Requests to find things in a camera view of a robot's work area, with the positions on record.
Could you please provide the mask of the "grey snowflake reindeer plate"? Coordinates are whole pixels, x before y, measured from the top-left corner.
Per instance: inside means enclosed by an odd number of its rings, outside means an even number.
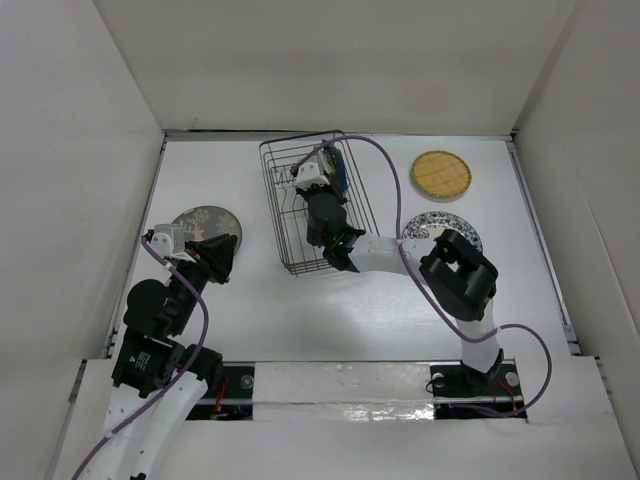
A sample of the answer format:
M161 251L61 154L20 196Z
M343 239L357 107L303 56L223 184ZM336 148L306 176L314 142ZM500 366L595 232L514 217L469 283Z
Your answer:
M186 241L200 242L223 234L237 237L234 252L242 243L242 227L238 218L229 210L219 206L199 206L189 209L176 217L172 224L180 225Z

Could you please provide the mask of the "yellow patterned round plate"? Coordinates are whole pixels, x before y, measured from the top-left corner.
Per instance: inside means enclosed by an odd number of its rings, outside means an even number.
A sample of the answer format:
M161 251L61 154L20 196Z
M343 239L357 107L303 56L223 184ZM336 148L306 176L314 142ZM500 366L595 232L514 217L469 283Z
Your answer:
M333 183L340 197L343 197L348 189L346 167L341 152L334 146L327 148L329 163L332 166Z

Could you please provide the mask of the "blue white floral plate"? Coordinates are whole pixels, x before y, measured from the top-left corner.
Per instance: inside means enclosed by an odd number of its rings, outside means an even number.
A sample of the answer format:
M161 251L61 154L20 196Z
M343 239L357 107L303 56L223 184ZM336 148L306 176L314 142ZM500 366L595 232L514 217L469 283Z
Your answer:
M446 229L461 234L480 253L483 252L482 240L477 230L462 217L445 211L429 211L416 215L405 225L402 237L435 240Z

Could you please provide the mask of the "woven bamboo round plate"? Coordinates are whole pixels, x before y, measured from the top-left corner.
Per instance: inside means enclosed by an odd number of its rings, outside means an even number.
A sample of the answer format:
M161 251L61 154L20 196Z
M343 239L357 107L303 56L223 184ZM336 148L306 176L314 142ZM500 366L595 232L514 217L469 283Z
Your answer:
M472 183L468 164L461 157L443 150L420 154L411 165L410 177L419 191L438 200L459 197Z

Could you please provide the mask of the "pale green rectangular plate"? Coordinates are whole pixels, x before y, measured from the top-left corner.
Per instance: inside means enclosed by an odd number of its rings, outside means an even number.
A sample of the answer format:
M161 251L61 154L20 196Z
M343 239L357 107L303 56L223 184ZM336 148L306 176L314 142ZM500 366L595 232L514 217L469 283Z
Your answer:
M320 151L320 159L323 167L323 175L327 178L331 188L334 189L335 163L331 146L326 146Z

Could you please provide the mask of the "dark blue leaf plate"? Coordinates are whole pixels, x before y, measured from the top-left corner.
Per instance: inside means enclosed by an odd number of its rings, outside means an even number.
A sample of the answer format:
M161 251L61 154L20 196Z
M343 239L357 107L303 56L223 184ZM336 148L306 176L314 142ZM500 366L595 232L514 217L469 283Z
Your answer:
M335 163L336 188L340 196L344 198L349 188L349 182L348 182L344 157L342 156L342 153L340 152L340 150L337 149L336 147L332 148L332 153L333 153L334 163Z

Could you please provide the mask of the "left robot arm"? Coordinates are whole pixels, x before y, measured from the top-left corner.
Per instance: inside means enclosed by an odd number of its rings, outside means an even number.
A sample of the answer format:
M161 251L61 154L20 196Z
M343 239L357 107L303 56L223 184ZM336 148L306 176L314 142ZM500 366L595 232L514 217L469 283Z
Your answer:
M205 287L228 282L237 240L222 234L186 242L173 224L142 237L142 247L170 276L140 281L127 296L102 437L74 478L156 478L196 403L224 389L222 355L202 341L183 346L176 338L194 309L207 308Z

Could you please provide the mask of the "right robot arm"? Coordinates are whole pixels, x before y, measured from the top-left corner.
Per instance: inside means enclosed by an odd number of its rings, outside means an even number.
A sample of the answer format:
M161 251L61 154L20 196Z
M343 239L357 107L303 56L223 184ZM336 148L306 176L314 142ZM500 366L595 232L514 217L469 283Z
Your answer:
M298 187L307 204L307 242L322 250L335 269L409 276L461 339L455 379L469 397L498 381L504 359L493 320L498 271L460 233L446 229L436 239L397 239L347 223L344 200L328 186Z

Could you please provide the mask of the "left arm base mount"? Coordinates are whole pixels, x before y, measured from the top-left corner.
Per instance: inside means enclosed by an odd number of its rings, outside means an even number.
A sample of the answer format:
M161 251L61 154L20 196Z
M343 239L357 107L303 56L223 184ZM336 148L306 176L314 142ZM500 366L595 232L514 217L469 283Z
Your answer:
M188 421L245 421L253 418L254 363L225 363L218 385L192 408Z

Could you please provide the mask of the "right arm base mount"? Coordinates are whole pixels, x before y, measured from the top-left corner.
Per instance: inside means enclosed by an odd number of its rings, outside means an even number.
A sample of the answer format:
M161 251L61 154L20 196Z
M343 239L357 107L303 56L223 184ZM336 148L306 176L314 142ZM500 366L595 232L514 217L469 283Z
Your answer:
M512 359L503 359L488 376L473 373L460 361L432 363L429 372L425 390L433 397L436 420L490 418L490 415L469 408L469 405L505 414L525 404L517 367Z

